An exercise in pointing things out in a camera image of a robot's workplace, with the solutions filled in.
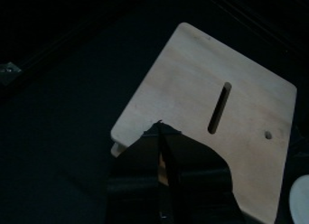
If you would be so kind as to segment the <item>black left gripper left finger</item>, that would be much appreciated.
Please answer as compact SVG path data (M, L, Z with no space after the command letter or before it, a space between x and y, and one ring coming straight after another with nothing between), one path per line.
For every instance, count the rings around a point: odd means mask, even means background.
M160 224L156 122L117 156L105 184L105 224Z

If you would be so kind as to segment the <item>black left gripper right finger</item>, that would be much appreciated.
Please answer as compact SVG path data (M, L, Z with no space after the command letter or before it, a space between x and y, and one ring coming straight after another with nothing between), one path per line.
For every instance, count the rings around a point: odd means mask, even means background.
M175 224L245 224L219 154L171 126L159 124Z

